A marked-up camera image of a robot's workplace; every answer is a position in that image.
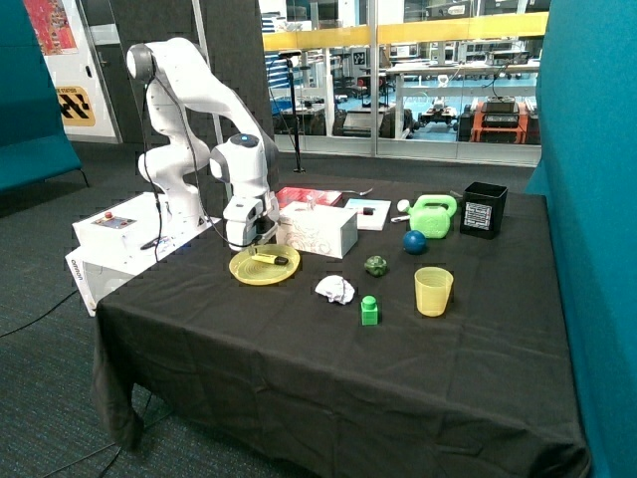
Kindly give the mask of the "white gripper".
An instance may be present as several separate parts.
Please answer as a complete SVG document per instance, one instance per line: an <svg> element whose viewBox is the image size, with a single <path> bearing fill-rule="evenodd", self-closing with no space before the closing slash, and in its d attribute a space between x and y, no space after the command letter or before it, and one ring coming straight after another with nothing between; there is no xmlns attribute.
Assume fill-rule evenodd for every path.
<svg viewBox="0 0 637 478"><path fill-rule="evenodd" d="M259 197L234 195L223 211L231 249L246 249L249 256L253 257L253 244L263 247L276 235L279 216L279 203L274 192Z"/></svg>

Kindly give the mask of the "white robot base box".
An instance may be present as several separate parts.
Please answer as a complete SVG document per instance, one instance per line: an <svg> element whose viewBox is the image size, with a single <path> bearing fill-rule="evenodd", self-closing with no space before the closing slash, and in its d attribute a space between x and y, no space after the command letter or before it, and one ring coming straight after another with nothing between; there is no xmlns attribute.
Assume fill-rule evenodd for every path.
<svg viewBox="0 0 637 478"><path fill-rule="evenodd" d="M90 316L98 302L217 224L172 213L165 195L143 192L73 224L79 247L67 265Z"/></svg>

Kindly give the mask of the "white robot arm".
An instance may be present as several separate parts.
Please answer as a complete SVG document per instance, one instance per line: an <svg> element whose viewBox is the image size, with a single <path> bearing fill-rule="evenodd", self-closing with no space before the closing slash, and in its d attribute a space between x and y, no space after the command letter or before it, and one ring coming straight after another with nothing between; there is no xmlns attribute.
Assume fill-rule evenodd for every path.
<svg viewBox="0 0 637 478"><path fill-rule="evenodd" d="M229 246L241 251L272 241L280 216L279 151L238 94L184 38L133 45L126 65L145 85L152 129L167 139L138 159L142 176L164 196L161 232L176 236L210 226L199 188L184 179L207 167L230 189L222 213Z"/></svg>

